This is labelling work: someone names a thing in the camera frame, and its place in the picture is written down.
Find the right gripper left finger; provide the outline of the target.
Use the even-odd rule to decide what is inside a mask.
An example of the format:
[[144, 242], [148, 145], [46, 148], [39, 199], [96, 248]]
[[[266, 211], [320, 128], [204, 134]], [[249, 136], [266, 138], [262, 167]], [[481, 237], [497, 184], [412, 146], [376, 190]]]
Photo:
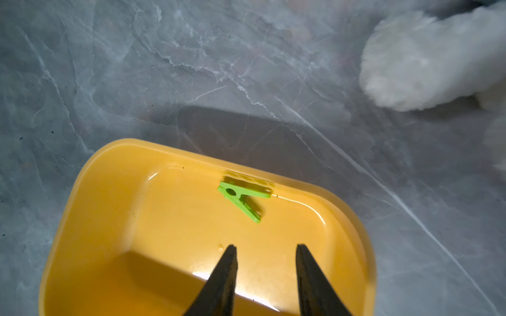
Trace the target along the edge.
[[212, 274], [184, 316], [232, 315], [237, 271], [237, 248], [231, 244], [224, 251]]

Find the yellow plastic storage box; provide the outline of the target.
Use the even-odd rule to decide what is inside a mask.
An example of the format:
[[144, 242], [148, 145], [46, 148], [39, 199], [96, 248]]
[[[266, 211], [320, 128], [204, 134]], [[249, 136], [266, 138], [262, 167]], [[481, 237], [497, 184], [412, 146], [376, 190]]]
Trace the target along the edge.
[[[268, 191], [248, 218], [220, 182]], [[183, 315], [229, 245], [233, 315], [298, 315], [304, 244], [352, 315], [372, 315], [376, 262], [350, 207], [318, 186], [135, 139], [80, 171], [43, 273], [40, 315]]]

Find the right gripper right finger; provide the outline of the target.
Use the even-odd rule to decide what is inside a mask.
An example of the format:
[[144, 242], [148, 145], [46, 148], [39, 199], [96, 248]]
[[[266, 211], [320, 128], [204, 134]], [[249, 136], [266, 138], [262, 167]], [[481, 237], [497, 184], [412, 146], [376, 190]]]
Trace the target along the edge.
[[301, 315], [352, 316], [304, 244], [296, 247], [296, 277]]

